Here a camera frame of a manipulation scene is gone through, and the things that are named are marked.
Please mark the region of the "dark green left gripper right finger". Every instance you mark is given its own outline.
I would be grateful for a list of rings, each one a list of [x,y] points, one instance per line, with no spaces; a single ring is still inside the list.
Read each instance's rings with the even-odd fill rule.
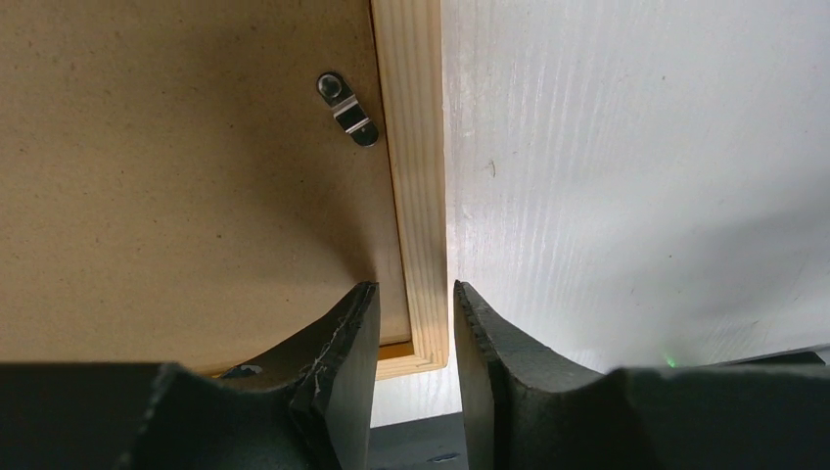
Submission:
[[[600,373],[453,289],[473,469],[825,469],[829,369],[750,363]]]

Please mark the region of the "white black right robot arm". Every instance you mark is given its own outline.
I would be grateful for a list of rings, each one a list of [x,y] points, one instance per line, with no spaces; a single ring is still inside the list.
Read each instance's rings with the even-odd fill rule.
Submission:
[[[825,469],[829,367],[814,352],[600,373],[453,288],[473,469]]]

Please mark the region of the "yellow wooden picture frame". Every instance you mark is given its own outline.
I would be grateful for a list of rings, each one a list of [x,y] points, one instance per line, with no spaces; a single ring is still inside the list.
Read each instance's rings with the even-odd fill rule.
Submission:
[[[377,376],[443,368],[449,357],[440,4],[217,1],[186,15],[204,95],[225,130],[206,148],[227,190],[215,204],[250,270],[285,293],[259,300],[215,347],[187,357],[214,372],[307,324],[349,283],[381,289]],[[360,147],[318,94],[336,71],[380,131]]]

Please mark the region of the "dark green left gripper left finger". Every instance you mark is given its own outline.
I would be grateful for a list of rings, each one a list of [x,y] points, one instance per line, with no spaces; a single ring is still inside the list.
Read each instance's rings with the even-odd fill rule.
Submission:
[[[380,288],[216,378],[175,362],[5,363],[5,469],[363,469]]]

